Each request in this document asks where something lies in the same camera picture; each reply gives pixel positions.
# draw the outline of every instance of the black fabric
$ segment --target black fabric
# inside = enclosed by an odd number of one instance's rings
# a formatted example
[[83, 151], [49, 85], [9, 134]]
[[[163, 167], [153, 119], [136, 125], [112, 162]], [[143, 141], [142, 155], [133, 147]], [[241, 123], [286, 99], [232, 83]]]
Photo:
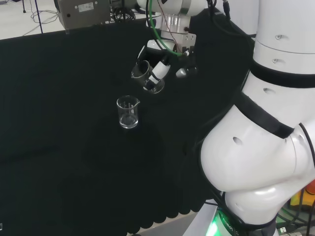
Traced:
[[235, 93], [234, 104], [248, 119], [279, 138], [285, 139], [294, 131], [294, 128], [278, 121], [240, 90]]
[[315, 88], [315, 75], [292, 74], [272, 70], [252, 60], [251, 73], [265, 82], [288, 88]]
[[[191, 20], [198, 75], [176, 79], [175, 64], [156, 95], [130, 78], [145, 21], [0, 41], [0, 236], [126, 236], [212, 197], [192, 140], [250, 53], [209, 24]], [[135, 130], [119, 126], [122, 95], [141, 101]]]

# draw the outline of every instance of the red wire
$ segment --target red wire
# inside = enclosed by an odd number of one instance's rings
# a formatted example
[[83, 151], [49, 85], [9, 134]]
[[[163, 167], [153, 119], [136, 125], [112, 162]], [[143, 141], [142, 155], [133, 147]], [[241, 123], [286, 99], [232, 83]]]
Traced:
[[160, 5], [160, 3], [159, 3], [158, 0], [157, 0], [157, 3], [158, 3], [158, 5], [159, 5], [159, 7], [160, 7], [160, 9], [161, 9], [161, 12], [162, 12], [162, 15], [163, 15], [163, 17], [164, 17], [165, 24], [166, 24], [166, 26], [167, 26], [167, 28], [168, 28], [169, 33], [171, 34], [171, 36], [172, 36], [172, 38], [173, 38], [173, 40], [174, 40], [174, 42], [175, 42], [175, 44], [176, 44], [176, 47], [177, 47], [178, 51], [179, 51], [180, 53], [182, 53], [182, 50], [181, 50], [180, 47], [178, 46], [178, 44], [177, 44], [177, 42], [176, 42], [176, 40], [175, 40], [175, 38], [174, 38], [174, 36], [173, 36], [173, 34], [172, 34], [170, 28], [169, 28], [169, 26], [168, 26], [168, 24], [167, 24], [167, 22], [166, 22], [165, 14], [164, 14], [163, 9], [162, 9], [162, 7], [161, 7], [161, 5]]

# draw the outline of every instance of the glass beaker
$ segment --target glass beaker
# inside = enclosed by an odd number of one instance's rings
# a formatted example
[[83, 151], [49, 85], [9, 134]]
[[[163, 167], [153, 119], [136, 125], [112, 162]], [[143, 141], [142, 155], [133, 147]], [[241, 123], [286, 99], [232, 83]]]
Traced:
[[122, 96], [117, 99], [119, 123], [122, 128], [132, 129], [138, 124], [138, 105], [140, 101], [133, 96]]

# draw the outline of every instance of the label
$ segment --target label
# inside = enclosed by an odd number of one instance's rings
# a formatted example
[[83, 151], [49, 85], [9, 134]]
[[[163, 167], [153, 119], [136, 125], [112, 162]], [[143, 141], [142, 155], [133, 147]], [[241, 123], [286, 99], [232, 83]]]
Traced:
[[234, 228], [231, 226], [231, 223], [228, 221], [226, 215], [224, 215], [221, 211], [218, 211], [221, 222], [223, 223], [224, 227], [226, 228], [226, 230], [231, 234], [234, 235]]
[[78, 7], [79, 7], [79, 12], [90, 11], [94, 9], [93, 2], [78, 5]]

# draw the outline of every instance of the orange object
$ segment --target orange object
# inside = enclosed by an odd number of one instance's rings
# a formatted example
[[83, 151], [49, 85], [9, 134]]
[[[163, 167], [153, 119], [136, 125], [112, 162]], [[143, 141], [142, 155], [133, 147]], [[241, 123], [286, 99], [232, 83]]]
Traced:
[[315, 180], [306, 186], [306, 191], [308, 194], [315, 195]]

